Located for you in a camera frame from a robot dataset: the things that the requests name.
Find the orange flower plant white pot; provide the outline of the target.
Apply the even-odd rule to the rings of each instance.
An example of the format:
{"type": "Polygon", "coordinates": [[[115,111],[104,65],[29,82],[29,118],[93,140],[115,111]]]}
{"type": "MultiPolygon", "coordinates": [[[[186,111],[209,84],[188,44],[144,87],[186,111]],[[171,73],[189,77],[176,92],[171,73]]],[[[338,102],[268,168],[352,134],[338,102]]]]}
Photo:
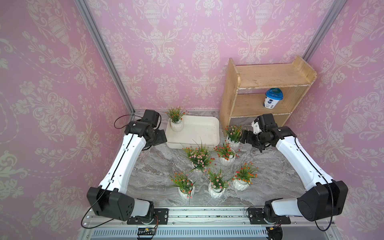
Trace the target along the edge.
{"type": "Polygon", "coordinates": [[[184,128],[183,117],[187,114],[187,110],[181,107],[170,107],[166,111],[171,123],[171,129],[175,132],[180,132],[184,128]]]}

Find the red flower plant white pot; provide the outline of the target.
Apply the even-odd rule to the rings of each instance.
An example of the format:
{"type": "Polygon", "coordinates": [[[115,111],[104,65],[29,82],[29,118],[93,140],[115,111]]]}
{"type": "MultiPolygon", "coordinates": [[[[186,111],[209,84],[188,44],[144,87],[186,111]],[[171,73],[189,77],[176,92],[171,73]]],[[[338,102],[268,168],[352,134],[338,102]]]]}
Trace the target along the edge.
{"type": "Polygon", "coordinates": [[[230,166],[235,162],[238,157],[236,152],[231,148],[229,143],[223,143],[222,146],[214,147],[214,151],[217,153],[219,160],[223,166],[230,166]]]}

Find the tall pink flower plant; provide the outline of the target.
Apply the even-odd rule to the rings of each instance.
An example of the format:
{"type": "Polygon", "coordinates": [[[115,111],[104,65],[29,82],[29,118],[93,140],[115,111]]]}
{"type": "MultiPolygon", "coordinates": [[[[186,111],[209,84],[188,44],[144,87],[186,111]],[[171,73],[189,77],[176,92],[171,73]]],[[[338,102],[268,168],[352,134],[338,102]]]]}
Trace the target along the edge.
{"type": "Polygon", "coordinates": [[[197,146],[183,147],[187,159],[192,163],[193,171],[201,172],[203,175],[210,170],[214,164],[215,158],[212,156],[212,150],[200,143],[197,146]]]}

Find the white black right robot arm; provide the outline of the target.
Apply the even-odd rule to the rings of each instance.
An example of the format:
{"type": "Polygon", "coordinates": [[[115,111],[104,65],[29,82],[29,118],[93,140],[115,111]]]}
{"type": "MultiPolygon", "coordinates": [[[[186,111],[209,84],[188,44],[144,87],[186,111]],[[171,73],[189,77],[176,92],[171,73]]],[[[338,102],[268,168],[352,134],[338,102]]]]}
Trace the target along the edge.
{"type": "Polygon", "coordinates": [[[349,190],[347,185],[327,174],[307,153],[290,128],[273,128],[266,132],[245,130],[241,143],[248,143],[260,151],[275,147],[292,165],[306,189],[296,199],[266,201],[264,218],[267,222],[276,223],[284,216],[303,217],[314,222],[343,212],[349,190]]]}

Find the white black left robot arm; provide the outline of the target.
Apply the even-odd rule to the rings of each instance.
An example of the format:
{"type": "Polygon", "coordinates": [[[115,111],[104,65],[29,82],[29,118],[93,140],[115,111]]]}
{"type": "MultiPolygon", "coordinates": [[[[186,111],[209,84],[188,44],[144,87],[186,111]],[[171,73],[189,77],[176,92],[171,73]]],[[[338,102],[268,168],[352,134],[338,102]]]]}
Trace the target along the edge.
{"type": "Polygon", "coordinates": [[[111,220],[128,222],[136,218],[144,223],[152,222],[155,217],[154,203],[128,196],[127,187],[140,153],[166,142],[165,132],[159,129],[158,118],[130,122],[106,176],[98,187],[91,187],[87,192],[90,210],[111,220]]]}

